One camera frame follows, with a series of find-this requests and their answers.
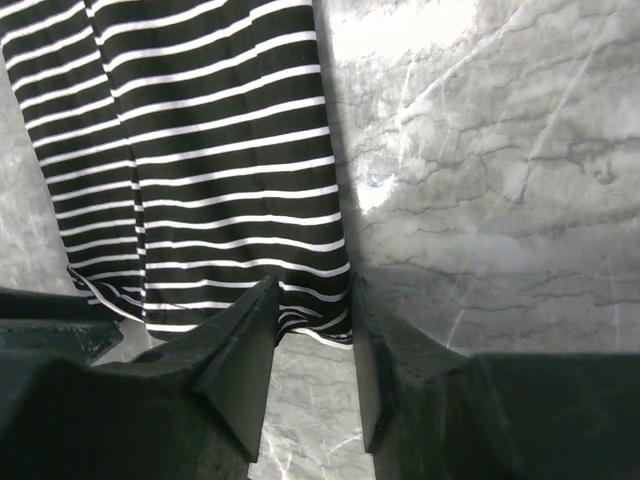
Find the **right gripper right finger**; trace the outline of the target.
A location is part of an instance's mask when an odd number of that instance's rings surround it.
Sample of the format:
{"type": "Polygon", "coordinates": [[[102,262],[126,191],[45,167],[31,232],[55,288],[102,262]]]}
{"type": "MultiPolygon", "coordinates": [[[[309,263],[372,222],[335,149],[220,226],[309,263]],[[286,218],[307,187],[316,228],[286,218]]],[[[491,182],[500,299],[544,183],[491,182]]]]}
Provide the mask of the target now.
{"type": "Polygon", "coordinates": [[[464,356],[351,287],[364,448],[379,479],[635,479],[639,358],[464,356]]]}

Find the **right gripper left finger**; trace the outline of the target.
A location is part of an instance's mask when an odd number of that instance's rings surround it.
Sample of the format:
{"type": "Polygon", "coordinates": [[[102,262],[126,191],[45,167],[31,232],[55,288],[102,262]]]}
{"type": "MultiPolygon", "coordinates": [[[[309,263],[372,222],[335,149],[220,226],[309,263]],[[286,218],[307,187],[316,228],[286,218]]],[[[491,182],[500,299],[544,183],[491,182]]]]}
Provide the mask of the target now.
{"type": "Polygon", "coordinates": [[[278,288],[135,359],[89,366],[32,328],[1,348],[5,479],[243,479],[259,455],[278,288]]]}

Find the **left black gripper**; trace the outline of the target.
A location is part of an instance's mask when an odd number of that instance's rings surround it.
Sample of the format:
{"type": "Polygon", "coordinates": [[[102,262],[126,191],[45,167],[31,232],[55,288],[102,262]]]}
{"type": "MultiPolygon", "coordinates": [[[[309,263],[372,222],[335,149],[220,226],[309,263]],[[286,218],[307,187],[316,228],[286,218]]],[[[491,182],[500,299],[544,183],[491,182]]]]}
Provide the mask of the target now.
{"type": "Polygon", "coordinates": [[[60,353],[86,365],[120,344],[119,318],[81,297],[1,290],[1,348],[60,353]]]}

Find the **striped multicolour tank top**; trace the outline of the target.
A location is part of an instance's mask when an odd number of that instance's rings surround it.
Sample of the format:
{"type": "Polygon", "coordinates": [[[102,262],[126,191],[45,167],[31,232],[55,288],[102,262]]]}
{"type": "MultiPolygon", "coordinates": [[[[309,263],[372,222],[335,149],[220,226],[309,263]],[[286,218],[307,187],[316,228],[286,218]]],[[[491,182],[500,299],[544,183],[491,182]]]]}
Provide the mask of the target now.
{"type": "Polygon", "coordinates": [[[309,1],[5,1],[1,51],[86,301],[167,340],[276,279],[352,345],[309,1]]]}

